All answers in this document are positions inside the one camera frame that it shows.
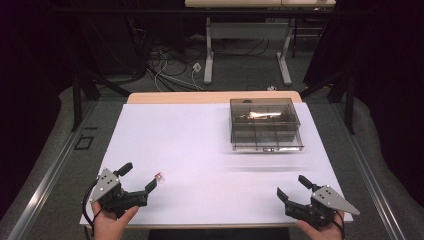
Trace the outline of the white desk with metal legs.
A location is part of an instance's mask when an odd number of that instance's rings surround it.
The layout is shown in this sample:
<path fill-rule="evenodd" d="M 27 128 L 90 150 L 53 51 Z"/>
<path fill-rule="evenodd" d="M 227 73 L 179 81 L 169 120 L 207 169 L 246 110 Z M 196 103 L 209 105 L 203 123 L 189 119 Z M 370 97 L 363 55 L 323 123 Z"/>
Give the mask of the white desk with metal legs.
<path fill-rule="evenodd" d="M 297 12 L 306 10 L 312 13 L 321 13 L 330 10 L 336 4 L 335 0 L 185 0 L 185 6 L 200 10 L 288 10 Z M 206 18 L 206 63 L 204 69 L 204 83 L 212 82 L 214 52 L 213 39 L 265 39 L 280 40 L 283 48 L 276 54 L 283 84 L 292 84 L 286 64 L 286 55 L 290 41 L 294 38 L 295 17 L 283 17 L 283 22 L 272 22 L 270 17 L 262 21 L 254 20 L 248 23 L 245 20 L 224 20 L 216 22 Z"/>

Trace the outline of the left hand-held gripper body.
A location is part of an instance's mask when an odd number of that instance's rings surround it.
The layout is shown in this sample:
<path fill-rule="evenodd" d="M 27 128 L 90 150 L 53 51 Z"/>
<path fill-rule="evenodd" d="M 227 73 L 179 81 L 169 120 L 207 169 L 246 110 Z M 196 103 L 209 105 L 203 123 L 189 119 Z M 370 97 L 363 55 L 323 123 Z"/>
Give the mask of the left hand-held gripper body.
<path fill-rule="evenodd" d="M 120 181 L 122 176 L 116 177 L 113 172 L 108 168 L 102 170 L 95 184 L 90 203 L 98 202 L 103 210 L 114 213 L 118 218 L 131 207 L 146 206 L 148 193 L 145 189 L 135 192 L 125 191 Z"/>

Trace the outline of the clear grey plastic organizer box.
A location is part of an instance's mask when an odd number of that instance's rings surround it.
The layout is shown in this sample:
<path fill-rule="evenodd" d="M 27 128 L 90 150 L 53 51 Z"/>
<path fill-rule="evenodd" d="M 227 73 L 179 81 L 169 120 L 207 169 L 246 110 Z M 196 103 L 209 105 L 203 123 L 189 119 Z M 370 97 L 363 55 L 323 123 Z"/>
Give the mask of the clear grey plastic organizer box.
<path fill-rule="evenodd" d="M 290 98 L 231 99 L 230 120 L 234 151 L 282 153 L 304 147 Z"/>

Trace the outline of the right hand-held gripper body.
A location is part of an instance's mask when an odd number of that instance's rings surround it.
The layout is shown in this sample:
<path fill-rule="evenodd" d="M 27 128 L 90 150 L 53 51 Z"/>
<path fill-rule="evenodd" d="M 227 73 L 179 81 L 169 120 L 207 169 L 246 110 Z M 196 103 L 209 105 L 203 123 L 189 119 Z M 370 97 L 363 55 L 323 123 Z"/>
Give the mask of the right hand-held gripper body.
<path fill-rule="evenodd" d="M 303 220 L 314 228 L 330 224 L 338 211 L 359 215 L 360 211 L 329 185 L 317 187 L 311 194 L 309 204 L 291 201 L 283 194 L 285 214 Z"/>

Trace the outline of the person's left hand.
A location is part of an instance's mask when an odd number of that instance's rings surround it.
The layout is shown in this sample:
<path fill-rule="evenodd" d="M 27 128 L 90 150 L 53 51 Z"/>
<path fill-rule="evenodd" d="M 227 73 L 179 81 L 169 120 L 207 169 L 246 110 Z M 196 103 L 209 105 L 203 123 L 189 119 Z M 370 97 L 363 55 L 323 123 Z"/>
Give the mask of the person's left hand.
<path fill-rule="evenodd" d="M 114 213 L 104 211 L 98 202 L 91 204 L 94 219 L 94 240 L 120 240 L 126 226 L 138 213 L 139 207 L 128 209 L 120 218 Z"/>

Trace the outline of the dark curtain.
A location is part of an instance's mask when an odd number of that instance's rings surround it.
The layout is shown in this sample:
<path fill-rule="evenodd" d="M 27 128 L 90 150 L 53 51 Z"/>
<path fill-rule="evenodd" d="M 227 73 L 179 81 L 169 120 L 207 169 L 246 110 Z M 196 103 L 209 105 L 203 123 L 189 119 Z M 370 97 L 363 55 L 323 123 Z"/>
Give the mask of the dark curtain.
<path fill-rule="evenodd" d="M 370 110 L 386 164 L 424 208 L 424 0 L 335 0 L 304 83 L 354 66 L 355 94 Z"/>
<path fill-rule="evenodd" d="M 40 0 L 0 0 L 0 220 L 29 176 L 70 87 Z"/>

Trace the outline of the black metal stand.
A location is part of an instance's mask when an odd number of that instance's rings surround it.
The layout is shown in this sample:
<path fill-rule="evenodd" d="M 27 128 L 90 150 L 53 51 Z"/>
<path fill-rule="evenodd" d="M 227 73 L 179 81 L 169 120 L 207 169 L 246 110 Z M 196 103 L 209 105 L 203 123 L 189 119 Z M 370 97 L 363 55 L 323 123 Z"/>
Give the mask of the black metal stand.
<path fill-rule="evenodd" d="M 115 83 L 112 83 L 100 74 L 90 70 L 84 65 L 83 61 L 76 53 L 70 52 L 69 55 L 70 71 L 72 73 L 72 94 L 74 108 L 72 130 L 76 131 L 83 120 L 82 95 L 85 95 L 89 101 L 97 101 L 100 98 L 100 92 L 97 89 L 94 80 L 124 97 L 128 97 L 130 92 L 121 88 Z"/>
<path fill-rule="evenodd" d="M 341 71 L 331 74 L 310 86 L 300 93 L 301 98 L 306 98 L 312 93 L 322 89 L 324 86 L 332 84 L 332 88 L 327 95 L 330 103 L 339 103 L 345 98 L 344 124 L 350 134 L 354 134 L 353 128 L 353 107 L 355 97 L 355 78 L 353 68 L 345 66 Z"/>

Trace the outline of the aluminium floor rail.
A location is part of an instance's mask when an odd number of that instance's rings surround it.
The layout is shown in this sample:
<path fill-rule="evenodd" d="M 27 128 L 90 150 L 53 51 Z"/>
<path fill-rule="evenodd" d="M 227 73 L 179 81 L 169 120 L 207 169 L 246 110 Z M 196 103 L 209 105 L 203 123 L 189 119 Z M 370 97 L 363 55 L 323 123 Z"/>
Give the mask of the aluminium floor rail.
<path fill-rule="evenodd" d="M 394 215 L 394 212 L 387 201 L 385 194 L 378 183 L 375 174 L 369 165 L 368 159 L 360 146 L 358 131 L 350 131 L 345 120 L 346 114 L 339 104 L 331 105 L 339 124 L 343 127 L 344 134 L 349 140 L 350 146 L 355 153 L 355 164 L 361 178 L 366 185 L 373 205 L 385 227 L 390 240 L 406 240 L 406 237 Z"/>
<path fill-rule="evenodd" d="M 31 196 L 28 204 L 26 205 L 23 213 L 20 215 L 15 226 L 6 240 L 25 240 L 34 222 L 36 221 L 40 211 L 42 210 L 45 202 L 47 201 L 54 185 L 56 184 L 60 174 L 62 173 L 68 159 L 70 158 L 77 140 L 80 138 L 83 128 L 87 120 L 91 117 L 93 111 L 97 106 L 96 102 L 89 101 L 83 111 L 82 120 L 80 125 L 72 131 L 59 155 L 54 159 L 34 194 Z"/>

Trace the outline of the person's right hand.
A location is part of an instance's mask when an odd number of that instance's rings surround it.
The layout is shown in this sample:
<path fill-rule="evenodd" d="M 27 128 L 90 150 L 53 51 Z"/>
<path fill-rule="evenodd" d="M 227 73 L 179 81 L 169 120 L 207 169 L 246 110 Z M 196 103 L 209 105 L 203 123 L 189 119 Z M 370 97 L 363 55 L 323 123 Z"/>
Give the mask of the person's right hand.
<path fill-rule="evenodd" d="M 311 240 L 344 240 L 344 212 L 338 211 L 333 221 L 320 229 L 315 229 L 307 222 L 298 220 L 296 226 L 303 231 Z"/>

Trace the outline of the white table cover sheet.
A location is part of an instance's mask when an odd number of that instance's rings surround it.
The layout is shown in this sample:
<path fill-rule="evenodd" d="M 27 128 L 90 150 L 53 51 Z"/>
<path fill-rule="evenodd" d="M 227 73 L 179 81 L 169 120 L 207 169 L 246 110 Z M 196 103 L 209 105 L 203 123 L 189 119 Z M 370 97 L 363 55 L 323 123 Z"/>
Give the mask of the white table cover sheet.
<path fill-rule="evenodd" d="M 276 227 L 294 224 L 276 192 L 306 204 L 299 176 L 340 187 L 309 108 L 295 106 L 304 147 L 285 153 L 235 151 L 228 104 L 126 104 L 102 165 L 132 163 L 122 180 L 139 191 L 155 174 L 165 180 L 131 224 L 143 228 Z"/>

